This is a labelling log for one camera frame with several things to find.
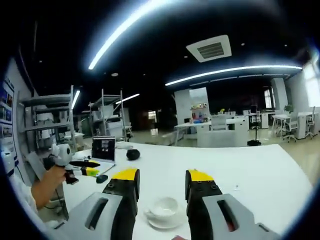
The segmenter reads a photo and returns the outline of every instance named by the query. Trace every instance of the person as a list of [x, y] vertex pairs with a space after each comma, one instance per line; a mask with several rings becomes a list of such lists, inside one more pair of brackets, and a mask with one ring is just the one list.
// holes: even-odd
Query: person
[[66, 170], [63, 167], [54, 165], [32, 186], [25, 185], [16, 174], [13, 174], [11, 183], [20, 198], [26, 201], [35, 213], [38, 213], [38, 210], [48, 204], [57, 187], [66, 180], [65, 173]]

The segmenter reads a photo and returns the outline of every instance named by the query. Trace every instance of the person's arm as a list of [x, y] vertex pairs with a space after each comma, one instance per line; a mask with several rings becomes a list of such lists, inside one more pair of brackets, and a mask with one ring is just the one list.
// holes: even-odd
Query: person's arm
[[31, 187], [31, 194], [37, 209], [43, 208], [52, 198], [56, 188], [64, 181], [66, 170], [63, 167], [53, 166], [45, 172], [41, 181]]

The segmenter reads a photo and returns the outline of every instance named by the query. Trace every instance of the yellow object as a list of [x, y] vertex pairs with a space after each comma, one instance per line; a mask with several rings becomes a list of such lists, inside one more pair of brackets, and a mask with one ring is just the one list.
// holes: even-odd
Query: yellow object
[[87, 176], [95, 177], [99, 173], [99, 170], [97, 170], [93, 167], [86, 167], [85, 173]]
[[112, 179], [134, 181], [137, 170], [138, 170], [137, 168], [129, 168], [129, 169], [123, 170], [113, 175]]
[[198, 182], [198, 181], [214, 181], [214, 178], [212, 176], [209, 176], [208, 174], [197, 171], [195, 169], [188, 170], [190, 172], [191, 181], [192, 182]]

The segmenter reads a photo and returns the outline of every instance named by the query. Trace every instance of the wall poster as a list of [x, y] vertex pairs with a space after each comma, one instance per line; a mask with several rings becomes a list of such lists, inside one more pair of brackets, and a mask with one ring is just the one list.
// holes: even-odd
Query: wall poster
[[9, 149], [14, 160], [17, 160], [17, 151], [13, 133], [13, 109], [15, 87], [8, 77], [3, 81], [0, 101], [0, 139], [1, 145]]

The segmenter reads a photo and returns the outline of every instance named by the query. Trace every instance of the black ball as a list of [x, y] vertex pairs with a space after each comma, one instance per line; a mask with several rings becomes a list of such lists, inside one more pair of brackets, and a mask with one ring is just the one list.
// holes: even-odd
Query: black ball
[[140, 158], [140, 152], [137, 149], [129, 149], [126, 152], [126, 157], [129, 161], [137, 160], [138, 158]]

